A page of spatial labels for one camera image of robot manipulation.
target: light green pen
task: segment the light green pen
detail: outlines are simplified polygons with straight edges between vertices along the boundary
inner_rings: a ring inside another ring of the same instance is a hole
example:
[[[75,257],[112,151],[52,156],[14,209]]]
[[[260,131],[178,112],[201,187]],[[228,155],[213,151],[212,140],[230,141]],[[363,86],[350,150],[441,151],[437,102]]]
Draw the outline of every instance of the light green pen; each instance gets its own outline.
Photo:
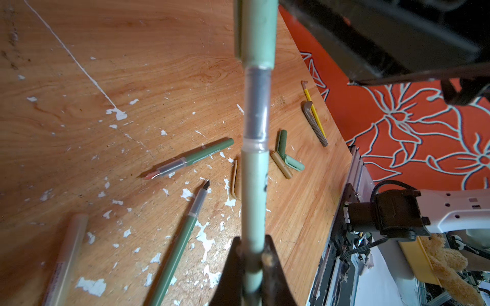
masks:
[[[222,141],[220,143],[217,143],[215,145],[212,145],[208,148],[205,148],[199,152],[189,154],[185,157],[181,157],[176,161],[173,161],[169,164],[161,166],[155,172],[149,173],[145,177],[145,180],[150,180],[150,179],[153,179],[157,176],[165,176],[167,174],[176,172],[179,169],[193,165],[193,164],[197,163],[198,161],[205,159],[206,157],[209,157],[215,153],[220,152],[221,150],[226,149],[227,147],[233,145],[234,143],[235,143],[235,141],[232,138],[230,138],[230,139],[227,139],[227,140]]]
[[[242,146],[244,301],[260,305],[261,254],[266,237],[270,77],[274,69],[278,0],[236,0],[235,56],[245,71]]]
[[[206,194],[208,193],[209,184],[210,182],[207,181],[197,193],[191,210],[187,214],[185,224],[182,227],[182,230],[179,233],[177,240],[175,241],[175,245],[173,246],[172,252],[170,253],[170,257],[167,260],[167,263],[165,263],[165,267],[163,268],[160,279],[158,280],[158,284],[155,287],[155,292],[148,306],[160,306],[163,298],[165,298],[165,294],[167,293],[167,289],[169,288],[170,282],[172,281],[173,274],[175,273],[175,270],[179,265],[180,258],[184,253],[187,242],[191,237],[192,230],[196,225],[197,216],[199,215],[202,203],[204,203],[204,199],[206,198]]]

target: transparent tube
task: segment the transparent tube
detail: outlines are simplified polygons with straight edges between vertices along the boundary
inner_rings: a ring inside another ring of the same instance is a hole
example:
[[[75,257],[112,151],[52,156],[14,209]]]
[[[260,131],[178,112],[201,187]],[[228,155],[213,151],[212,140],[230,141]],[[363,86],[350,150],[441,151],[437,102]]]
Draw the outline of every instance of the transparent tube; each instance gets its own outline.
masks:
[[[271,69],[250,67],[245,69],[245,152],[261,153],[269,146]]]
[[[187,160],[185,157],[181,157],[176,161],[173,161],[169,164],[163,165],[160,168],[158,168],[158,171],[160,172],[160,176],[165,176],[167,174],[170,174],[172,172],[176,172],[179,169],[182,169],[187,166]]]

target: yellow stick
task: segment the yellow stick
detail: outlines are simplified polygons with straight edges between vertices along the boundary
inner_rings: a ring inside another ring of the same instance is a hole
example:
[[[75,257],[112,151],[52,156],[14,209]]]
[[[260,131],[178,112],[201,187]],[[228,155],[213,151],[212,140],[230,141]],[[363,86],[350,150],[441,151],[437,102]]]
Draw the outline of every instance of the yellow stick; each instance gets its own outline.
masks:
[[[306,99],[308,101],[311,101],[311,97],[310,97],[310,93],[308,92],[308,89],[305,88],[303,91],[305,92]],[[326,138],[325,131],[323,130],[323,126],[321,125],[320,118],[318,117],[318,114],[317,114],[317,110],[315,109],[315,106],[313,104],[311,105],[311,112],[313,113],[313,116],[315,117],[315,121],[317,122],[318,127],[320,128],[321,133]]]

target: clear plastic grip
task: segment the clear plastic grip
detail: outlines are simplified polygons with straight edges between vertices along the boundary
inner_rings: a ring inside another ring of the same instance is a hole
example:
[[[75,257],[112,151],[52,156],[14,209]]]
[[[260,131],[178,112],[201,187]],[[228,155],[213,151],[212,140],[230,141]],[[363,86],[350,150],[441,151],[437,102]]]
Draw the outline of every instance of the clear plastic grip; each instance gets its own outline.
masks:
[[[269,150],[270,77],[271,69],[245,69],[245,152]]]

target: green pen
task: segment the green pen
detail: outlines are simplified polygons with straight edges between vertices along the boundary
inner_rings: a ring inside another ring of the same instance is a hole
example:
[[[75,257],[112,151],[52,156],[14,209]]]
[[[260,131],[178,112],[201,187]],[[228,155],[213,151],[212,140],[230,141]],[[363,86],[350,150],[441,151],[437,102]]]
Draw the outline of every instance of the green pen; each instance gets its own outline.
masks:
[[[207,181],[197,193],[196,199],[192,204],[191,210],[187,214],[185,224],[182,227],[182,231],[179,233],[177,241],[175,242],[172,252],[170,253],[170,257],[167,260],[165,267],[163,268],[160,279],[158,280],[158,284],[155,287],[155,292],[148,306],[160,306],[163,302],[163,298],[165,298],[167,289],[169,288],[170,282],[172,281],[173,274],[175,273],[175,270],[179,265],[182,253],[184,253],[187,242],[191,237],[192,230],[196,225],[197,216],[199,215],[202,203],[204,203],[204,199],[206,198],[206,194],[208,193],[209,184],[210,182]]]
[[[167,174],[176,172],[177,170],[180,170],[187,166],[193,165],[198,161],[205,159],[206,157],[209,157],[215,153],[220,152],[223,149],[226,149],[227,147],[231,146],[234,142],[235,141],[232,138],[230,138],[223,142],[210,146],[209,148],[205,148],[204,150],[201,150],[199,152],[189,154],[185,157],[181,157],[176,161],[161,166],[155,172],[149,173],[145,177],[145,180],[150,180],[157,176],[165,176]]]

